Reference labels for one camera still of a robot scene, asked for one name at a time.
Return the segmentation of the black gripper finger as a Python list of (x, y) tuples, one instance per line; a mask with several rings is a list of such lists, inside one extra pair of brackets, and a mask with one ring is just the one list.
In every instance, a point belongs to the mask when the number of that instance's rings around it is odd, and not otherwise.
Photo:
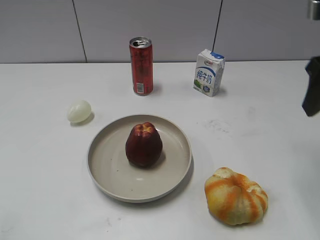
[(305, 71), (309, 81), (302, 108), (308, 117), (313, 117), (320, 111), (320, 57), (312, 57)]

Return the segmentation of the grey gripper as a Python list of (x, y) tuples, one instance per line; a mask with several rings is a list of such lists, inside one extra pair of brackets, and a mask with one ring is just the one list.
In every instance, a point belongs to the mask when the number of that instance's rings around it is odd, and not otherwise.
[(310, 20), (320, 19), (320, 0), (308, 0), (307, 17)]

